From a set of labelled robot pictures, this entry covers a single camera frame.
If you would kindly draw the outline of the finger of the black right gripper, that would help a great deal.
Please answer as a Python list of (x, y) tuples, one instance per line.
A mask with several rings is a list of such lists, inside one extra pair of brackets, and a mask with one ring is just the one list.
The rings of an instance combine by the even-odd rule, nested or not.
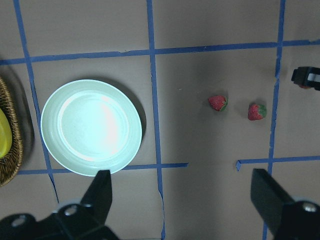
[(300, 66), (293, 70), (291, 81), (300, 86), (320, 89), (320, 69), (318, 67)]

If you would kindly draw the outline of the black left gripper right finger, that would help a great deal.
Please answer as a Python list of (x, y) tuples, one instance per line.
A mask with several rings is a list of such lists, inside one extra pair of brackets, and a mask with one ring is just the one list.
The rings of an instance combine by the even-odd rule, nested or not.
[(276, 233), (281, 226), (284, 206), (295, 203), (294, 199), (263, 168), (252, 170), (250, 199), (272, 233)]

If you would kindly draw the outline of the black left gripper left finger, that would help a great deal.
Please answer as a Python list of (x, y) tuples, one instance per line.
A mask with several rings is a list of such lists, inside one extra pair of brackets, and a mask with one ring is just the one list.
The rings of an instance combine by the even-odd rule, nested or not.
[(99, 223), (105, 223), (112, 205), (110, 170), (99, 170), (80, 201)]

